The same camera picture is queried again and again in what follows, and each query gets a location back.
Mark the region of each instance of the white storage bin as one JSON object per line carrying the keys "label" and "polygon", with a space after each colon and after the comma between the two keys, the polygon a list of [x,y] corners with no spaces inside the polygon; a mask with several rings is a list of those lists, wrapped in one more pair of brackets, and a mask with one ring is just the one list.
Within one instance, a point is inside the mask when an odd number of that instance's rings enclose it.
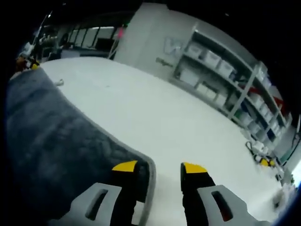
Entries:
{"label": "white storage bin", "polygon": [[260,126],[255,122],[252,121],[249,125],[248,125],[249,130],[251,131],[252,134],[256,134],[260,131]]}
{"label": "white storage bin", "polygon": [[181,71],[180,80],[190,84],[191,86],[195,86],[198,82],[198,79],[198,75],[188,69],[183,69],[183,71]]}
{"label": "white storage bin", "polygon": [[208,87],[200,83],[197,87],[197,91],[203,95],[206,95],[206,92],[208,91]]}
{"label": "white storage bin", "polygon": [[253,103],[257,109],[263,104],[263,98],[257,93],[251,93],[250,99],[253,100]]}
{"label": "white storage bin", "polygon": [[271,125],[271,130],[276,133],[278,132],[278,130],[280,129],[279,124],[277,121],[275,121],[272,125]]}
{"label": "white storage bin", "polygon": [[265,119],[267,120],[267,122],[270,122],[273,116],[273,113],[270,110],[268,110],[268,113],[265,115]]}
{"label": "white storage bin", "polygon": [[258,78],[258,80],[260,82],[263,82],[264,78],[266,77],[265,73],[262,72],[261,70],[259,70],[259,72],[257,73],[256,77]]}
{"label": "white storage bin", "polygon": [[212,66],[213,68],[216,68],[219,61],[221,60],[221,57],[219,55],[216,55],[214,52],[211,52],[210,50],[207,50],[204,61],[209,66]]}
{"label": "white storage bin", "polygon": [[208,91],[206,92],[206,96],[210,99],[210,100],[214,100],[214,98],[216,97],[216,92],[214,92],[213,90],[208,88]]}
{"label": "white storage bin", "polygon": [[216,68],[223,76],[229,77],[234,70],[231,64],[227,61],[221,60],[220,63],[217,65]]}
{"label": "white storage bin", "polygon": [[253,119],[247,112],[242,112],[241,115],[239,116],[239,120],[245,126],[248,126],[253,121]]}
{"label": "white storage bin", "polygon": [[272,85],[272,83],[270,82],[270,80],[267,76],[263,79],[262,83],[263,83],[263,86],[267,89],[269,89]]}
{"label": "white storage bin", "polygon": [[225,97],[223,94],[220,93],[220,94],[216,95],[216,98],[214,101],[218,106],[223,107],[224,104],[226,103],[226,99],[227,99],[227,97]]}
{"label": "white storage bin", "polygon": [[259,111],[261,112],[261,114],[263,116],[265,116],[268,113],[269,108],[268,108],[268,106],[266,104],[262,104],[261,107],[260,107],[260,109],[259,109]]}
{"label": "white storage bin", "polygon": [[187,53],[189,54],[189,56],[191,56],[193,58],[198,58],[199,56],[204,54],[204,50],[205,50],[205,48],[202,47],[201,45],[199,45],[197,43],[191,43],[188,46]]}

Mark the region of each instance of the white wall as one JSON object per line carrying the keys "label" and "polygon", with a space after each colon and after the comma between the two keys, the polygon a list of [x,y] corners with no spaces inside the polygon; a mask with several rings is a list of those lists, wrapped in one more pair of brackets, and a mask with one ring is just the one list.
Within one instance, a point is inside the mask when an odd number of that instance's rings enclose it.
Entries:
{"label": "white wall", "polygon": [[171,37],[184,46],[193,29],[227,46],[247,63],[256,62],[243,46],[218,28],[192,16],[169,10],[166,5],[154,3],[144,3],[137,10],[114,60],[166,80],[173,68],[157,63],[156,58],[160,57],[172,65],[178,61],[177,56],[164,53],[166,38]]}
{"label": "white wall", "polygon": [[[288,152],[292,146],[292,140],[295,134],[296,128],[290,126],[287,132],[283,135],[281,141],[275,148],[274,152],[278,158],[283,157],[284,155],[289,155]],[[292,154],[291,158],[285,165],[290,172],[294,170],[298,162],[301,160],[301,144],[296,148],[295,152]]]}

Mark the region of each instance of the gray fabric mat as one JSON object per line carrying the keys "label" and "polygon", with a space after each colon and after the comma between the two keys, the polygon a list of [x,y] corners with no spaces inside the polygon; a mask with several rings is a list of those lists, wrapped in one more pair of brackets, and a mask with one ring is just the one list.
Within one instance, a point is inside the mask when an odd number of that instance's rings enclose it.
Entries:
{"label": "gray fabric mat", "polygon": [[60,218],[92,184],[106,183],[115,165],[138,160],[138,200],[145,203],[140,225],[145,224],[155,183],[153,161],[91,123],[41,68],[9,82],[6,119],[14,178],[32,217]]}

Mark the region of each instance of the white table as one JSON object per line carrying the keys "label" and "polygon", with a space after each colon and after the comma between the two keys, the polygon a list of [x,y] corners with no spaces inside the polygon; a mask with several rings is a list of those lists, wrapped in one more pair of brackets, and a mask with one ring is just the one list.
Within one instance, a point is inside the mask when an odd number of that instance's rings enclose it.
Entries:
{"label": "white table", "polygon": [[53,82],[64,80],[59,89],[89,119],[154,160],[157,182],[148,226],[186,225],[183,161],[204,166],[258,220],[276,218],[268,200],[280,183],[256,167],[239,128],[199,99],[104,58],[61,59],[41,67]]}

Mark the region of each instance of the window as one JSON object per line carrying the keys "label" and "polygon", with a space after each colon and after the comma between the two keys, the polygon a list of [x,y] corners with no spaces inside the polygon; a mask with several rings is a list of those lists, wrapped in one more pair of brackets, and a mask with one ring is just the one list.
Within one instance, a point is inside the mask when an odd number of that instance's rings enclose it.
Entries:
{"label": "window", "polygon": [[78,30],[73,30],[71,33],[69,33],[69,42],[75,42],[75,37],[76,37],[76,34],[77,34],[77,31]]}
{"label": "window", "polygon": [[81,43],[84,39],[84,36],[85,36],[85,33],[86,33],[86,29],[80,29],[77,37],[76,37],[76,40],[75,40],[75,45],[80,47],[81,46]]}
{"label": "window", "polygon": [[102,38],[102,39],[109,39],[111,35],[113,34],[114,27],[100,27],[99,32],[97,34],[96,39]]}
{"label": "window", "polygon": [[92,27],[88,28],[84,42],[83,42],[83,48],[90,48],[93,45],[94,38],[97,34],[99,27]]}

